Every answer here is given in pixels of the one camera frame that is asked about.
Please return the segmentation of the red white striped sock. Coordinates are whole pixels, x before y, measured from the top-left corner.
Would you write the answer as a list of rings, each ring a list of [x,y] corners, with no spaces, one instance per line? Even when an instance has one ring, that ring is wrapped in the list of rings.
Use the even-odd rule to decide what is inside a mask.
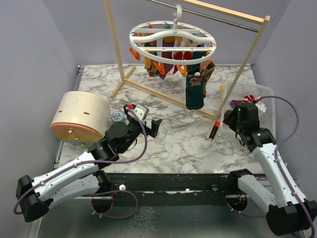
[[[243,103],[255,103],[256,100],[253,95],[246,95],[243,98]]]

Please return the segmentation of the wooden hanger rack frame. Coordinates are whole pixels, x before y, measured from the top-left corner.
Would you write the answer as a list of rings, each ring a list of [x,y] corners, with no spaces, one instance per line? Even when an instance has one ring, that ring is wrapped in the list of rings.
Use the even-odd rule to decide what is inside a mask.
[[[203,109],[206,85],[215,68],[212,60],[217,48],[215,38],[204,29],[181,22],[184,9],[179,4],[174,6],[172,21],[149,21],[131,29],[128,35],[130,54],[136,60],[144,59],[145,68],[151,76],[166,76],[176,70],[185,78],[185,100],[181,101],[131,80],[130,76],[136,67],[124,73],[110,1],[105,0],[104,6],[121,78],[110,97],[114,98],[122,86],[127,84],[217,121],[226,103],[225,99],[221,101],[216,113]]]

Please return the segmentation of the white round clip hanger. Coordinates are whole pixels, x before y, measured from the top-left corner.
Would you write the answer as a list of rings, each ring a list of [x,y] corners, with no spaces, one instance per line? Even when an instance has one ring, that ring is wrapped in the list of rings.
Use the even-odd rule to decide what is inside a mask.
[[[216,50],[215,38],[205,30],[181,22],[182,7],[177,4],[172,21],[151,21],[137,25],[129,33],[130,53],[135,59],[144,57],[147,62],[150,59],[165,64],[189,65],[196,62],[209,60]],[[175,37],[182,37],[193,41],[190,47],[174,47]],[[157,41],[157,47],[145,47],[144,44]],[[201,59],[175,60],[173,52],[206,52]]]

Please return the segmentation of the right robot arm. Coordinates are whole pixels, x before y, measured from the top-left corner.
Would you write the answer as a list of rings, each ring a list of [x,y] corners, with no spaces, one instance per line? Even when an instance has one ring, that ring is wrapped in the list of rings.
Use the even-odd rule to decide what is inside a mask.
[[[259,162],[271,189],[265,188],[247,169],[232,171],[234,178],[227,182],[228,190],[246,193],[264,212],[270,230],[276,236],[311,230],[317,216],[316,201],[308,200],[296,185],[278,151],[276,140],[269,129],[260,126],[262,103],[240,103],[223,120],[241,144]]]

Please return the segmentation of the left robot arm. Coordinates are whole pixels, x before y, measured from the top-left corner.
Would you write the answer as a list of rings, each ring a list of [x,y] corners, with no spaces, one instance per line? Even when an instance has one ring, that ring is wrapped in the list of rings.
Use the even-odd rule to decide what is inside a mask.
[[[157,136],[162,120],[152,120],[151,127],[147,127],[148,112],[149,109],[141,105],[124,105],[128,122],[114,122],[104,137],[80,156],[44,175],[21,177],[17,182],[13,213],[23,215],[25,222],[32,222],[57,204],[78,196],[110,195],[113,198],[120,191],[113,188],[103,169],[122,164],[119,155],[125,153],[140,134],[145,142],[149,136]]]

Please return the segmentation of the dark teal sock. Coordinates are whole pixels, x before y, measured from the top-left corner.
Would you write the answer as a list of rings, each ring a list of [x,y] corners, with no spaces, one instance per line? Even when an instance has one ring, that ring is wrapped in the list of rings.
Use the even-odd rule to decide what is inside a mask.
[[[196,60],[196,59],[201,59],[203,57],[206,56],[206,52],[193,52],[193,56],[192,59]],[[195,64],[192,65],[193,68],[197,68],[199,67],[201,64],[201,62],[196,62]]]
[[[200,66],[193,68],[189,65],[186,75],[186,108],[190,110],[198,110],[204,106],[203,98],[204,77],[200,73]]]

